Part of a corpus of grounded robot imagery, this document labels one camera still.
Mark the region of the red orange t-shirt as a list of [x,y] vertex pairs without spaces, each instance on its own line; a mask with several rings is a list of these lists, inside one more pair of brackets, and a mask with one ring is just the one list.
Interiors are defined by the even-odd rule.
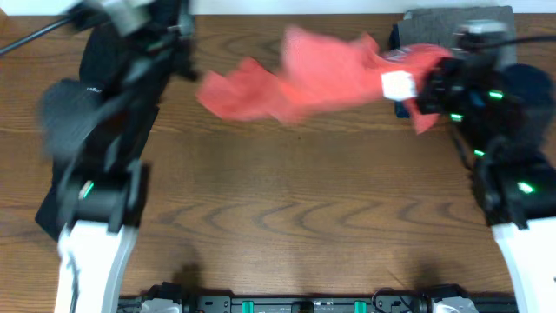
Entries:
[[316,113],[386,98],[402,103],[414,131],[421,134],[434,124],[415,124],[417,83],[435,62],[450,55],[447,49],[427,43],[381,53],[368,33],[347,42],[289,27],[278,73],[247,57],[227,75],[208,72],[196,98],[222,119],[274,118],[281,123],[299,123]]

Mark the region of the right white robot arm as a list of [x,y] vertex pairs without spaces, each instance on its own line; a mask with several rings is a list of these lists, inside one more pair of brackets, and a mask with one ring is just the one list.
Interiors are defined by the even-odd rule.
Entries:
[[451,120],[520,312],[555,310],[555,168],[542,152],[555,115],[554,90],[549,75],[530,65],[498,71],[446,57],[416,100],[421,113]]

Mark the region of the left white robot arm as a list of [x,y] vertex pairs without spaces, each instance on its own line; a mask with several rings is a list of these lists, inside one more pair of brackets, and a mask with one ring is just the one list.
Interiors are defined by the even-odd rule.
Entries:
[[114,312],[146,203],[142,151],[174,75],[195,80],[185,1],[90,1],[79,77],[42,100],[56,186],[60,256],[55,309]]

